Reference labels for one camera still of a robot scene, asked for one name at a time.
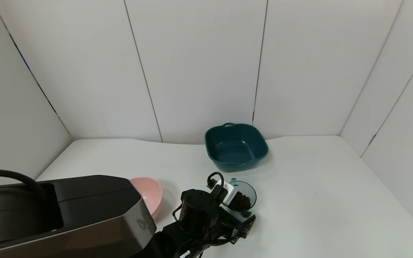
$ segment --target teal bowl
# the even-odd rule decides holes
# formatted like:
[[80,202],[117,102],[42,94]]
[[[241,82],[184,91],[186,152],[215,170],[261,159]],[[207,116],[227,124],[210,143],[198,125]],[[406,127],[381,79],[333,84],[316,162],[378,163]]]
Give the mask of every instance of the teal bowl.
[[224,172],[254,167],[269,153],[269,147],[256,127],[226,123],[205,133],[205,146],[210,159]]

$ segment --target pink bowl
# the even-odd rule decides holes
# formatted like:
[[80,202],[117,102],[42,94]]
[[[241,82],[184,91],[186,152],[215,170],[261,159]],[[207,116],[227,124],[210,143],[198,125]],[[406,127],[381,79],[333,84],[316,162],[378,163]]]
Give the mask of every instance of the pink bowl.
[[133,186],[141,193],[153,219],[157,217],[162,202],[162,186],[149,177],[137,177],[130,180]]

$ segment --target white tabletop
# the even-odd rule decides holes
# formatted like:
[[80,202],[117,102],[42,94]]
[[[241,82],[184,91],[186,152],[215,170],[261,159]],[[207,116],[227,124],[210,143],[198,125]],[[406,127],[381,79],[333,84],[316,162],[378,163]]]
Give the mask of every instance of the white tabletop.
[[[257,192],[256,223],[236,245],[204,258],[413,258],[413,219],[340,137],[282,137],[254,169],[223,173]],[[148,176],[163,187],[158,230],[173,222],[181,192],[206,188],[217,171],[204,145],[135,139],[73,142],[38,180],[85,175]]]

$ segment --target black cable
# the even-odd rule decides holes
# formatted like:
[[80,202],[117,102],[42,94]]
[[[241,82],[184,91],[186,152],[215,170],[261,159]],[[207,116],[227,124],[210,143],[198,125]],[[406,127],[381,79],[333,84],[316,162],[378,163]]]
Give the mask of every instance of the black cable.
[[219,240],[222,240],[222,241],[217,240],[218,243],[216,243],[216,242],[210,242],[210,243],[208,243],[208,245],[209,245],[209,246],[212,246],[212,247],[219,247],[219,246],[221,246],[221,245],[228,244],[228,243],[230,243],[231,241],[233,241],[233,240],[235,240],[235,239],[239,239],[239,238],[245,237],[245,236],[247,236],[247,235],[248,235],[248,234],[245,234],[245,235],[236,235],[235,237],[232,237],[232,238],[219,239]]
[[248,229],[244,228],[244,227],[234,226],[234,225],[231,225],[231,224],[226,224],[224,222],[221,222],[221,225],[224,225],[224,226],[226,226],[228,228],[231,228],[231,229],[234,229],[234,230],[243,231],[243,232],[246,233],[246,235],[248,235],[250,233],[250,231]]
[[46,199],[46,192],[41,187],[41,185],[26,175],[23,175],[23,174],[14,172],[14,171],[0,169],[0,177],[6,177],[6,178],[12,178],[12,179],[18,180],[24,183],[29,189],[36,192],[41,199],[43,200]]
[[182,204],[179,205],[178,208],[176,208],[176,210],[173,211],[172,216],[175,218],[175,220],[177,221],[177,217],[176,217],[176,212],[179,211],[179,209],[181,208]]
[[208,176],[208,178],[207,178],[207,182],[210,181],[210,180],[211,180],[211,177],[214,176],[214,175],[219,175],[219,176],[220,176],[220,178],[221,178],[221,190],[222,190],[222,189],[224,188],[224,177],[223,177],[223,174],[221,174],[220,172],[213,172],[213,173],[211,173],[211,174]]

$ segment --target wall seam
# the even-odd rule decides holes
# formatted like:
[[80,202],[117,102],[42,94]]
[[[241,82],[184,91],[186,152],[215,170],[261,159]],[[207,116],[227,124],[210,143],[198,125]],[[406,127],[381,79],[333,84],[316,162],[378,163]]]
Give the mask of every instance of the wall seam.
[[367,79],[366,79],[366,81],[364,82],[364,85],[362,86],[361,91],[360,91],[359,94],[358,94],[358,97],[356,98],[355,104],[354,104],[353,107],[351,108],[351,110],[350,110],[350,112],[349,112],[349,114],[348,114],[348,116],[347,116],[347,119],[345,120],[344,125],[342,126],[342,129],[339,131],[339,134],[338,134],[339,136],[341,135],[343,129],[345,128],[345,125],[347,124],[348,119],[349,119],[350,116],[351,116],[351,113],[353,113],[353,110],[355,109],[356,104],[358,103],[358,100],[359,100],[359,98],[360,98],[360,96],[361,96],[361,93],[364,91],[364,88],[366,87],[367,83],[369,82],[369,78],[371,77],[371,74],[372,74],[372,72],[374,71],[375,65],[377,64],[377,61],[379,60],[379,57],[380,57],[380,55],[382,54],[382,51],[383,51],[383,49],[384,49],[384,47],[385,47],[385,45],[386,45],[386,43],[387,43],[387,41],[388,41],[388,38],[389,38],[390,33],[391,33],[391,30],[392,30],[393,26],[395,26],[396,19],[398,18],[399,13],[401,12],[401,9],[402,9],[402,6],[403,6],[404,1],[405,1],[405,0],[402,0],[402,1],[401,1],[401,4],[400,4],[400,6],[399,6],[399,8],[398,8],[398,11],[396,12],[395,18],[394,18],[394,20],[393,20],[393,23],[391,23],[390,29],[388,30],[388,34],[386,35],[385,41],[383,42],[382,47],[381,47],[381,49],[380,49],[380,51],[379,51],[379,54],[377,55],[377,58],[375,59],[374,65],[372,65],[372,69],[370,70],[369,75],[367,76]]
[[259,54],[259,66],[257,68],[256,91],[254,92],[254,106],[253,106],[253,116],[251,119],[251,125],[254,124],[254,112],[256,111],[257,86],[259,84],[259,73],[261,72],[262,47],[264,46],[264,34],[265,34],[265,24],[267,21],[267,7],[268,6],[269,6],[269,0],[267,0],[265,4],[264,27],[262,28],[261,52]]
[[20,55],[20,57],[22,58],[23,62],[25,63],[25,66],[27,67],[28,71],[30,72],[31,77],[33,77],[34,82],[36,82],[36,85],[38,85],[38,88],[41,90],[41,93],[44,95],[44,98],[46,98],[47,102],[48,102],[49,105],[51,106],[51,108],[52,108],[52,110],[54,111],[55,115],[57,116],[57,118],[59,119],[59,121],[62,123],[63,127],[64,127],[65,130],[68,132],[68,134],[71,136],[71,133],[69,132],[68,128],[65,126],[64,122],[62,121],[62,119],[61,119],[60,116],[58,115],[57,111],[55,110],[54,106],[52,105],[52,102],[49,100],[49,98],[47,97],[46,93],[45,93],[44,90],[41,88],[41,85],[39,85],[38,80],[37,80],[36,77],[34,76],[33,71],[30,69],[30,66],[28,65],[28,62],[27,62],[27,61],[25,60],[25,58],[23,57],[23,54],[22,54],[22,52],[20,51],[20,49],[18,48],[17,43],[15,43],[15,40],[14,40],[14,38],[12,37],[12,34],[10,34],[10,31],[9,31],[9,29],[8,29],[7,26],[6,26],[4,20],[3,20],[2,16],[1,16],[1,13],[0,13],[0,20],[1,20],[1,22],[3,23],[4,28],[6,29],[7,34],[9,35],[12,43],[14,44],[15,48],[17,49],[18,54]]
[[151,101],[152,111],[154,111],[154,117],[156,118],[157,129],[159,130],[160,141],[163,142],[162,132],[160,131],[159,121],[157,120],[156,108],[154,108],[154,102],[152,101],[151,91],[149,90],[148,81],[146,79],[146,73],[144,72],[143,62],[141,62],[141,56],[139,55],[138,44],[136,44],[135,34],[133,33],[132,22],[130,21],[130,14],[128,13],[127,3],[122,0],[125,6],[125,12],[127,13],[128,24],[130,25],[130,31],[132,32],[133,42],[135,43],[136,53],[138,54],[139,65],[141,65],[141,70],[143,72],[144,82],[146,83],[146,88],[148,90],[149,100]]
[[[403,95],[404,91],[407,89],[407,86],[409,85],[409,83],[410,83],[410,81],[412,80],[412,78],[413,78],[413,73],[412,73],[411,77],[409,78],[408,82],[406,83],[406,86],[404,87],[403,91],[402,91],[401,94],[399,95],[398,99],[396,100],[395,104],[394,104],[393,107],[391,108],[390,112],[389,112],[388,115],[385,117],[385,120],[383,120],[383,122],[382,122],[382,124],[380,125],[379,129],[378,129],[377,132],[375,133],[375,135],[377,135],[377,134],[380,132],[380,129],[382,129],[382,126],[385,124],[385,121],[388,119],[388,117],[389,117],[390,114],[392,113],[393,109],[395,108],[396,104],[398,103],[399,99],[400,99],[401,96]],[[369,148],[369,146],[371,145],[371,143],[374,142],[373,140],[369,143],[369,145],[366,147],[366,149],[364,150],[364,152],[361,154],[361,157],[366,153],[366,151],[367,151],[367,149]]]

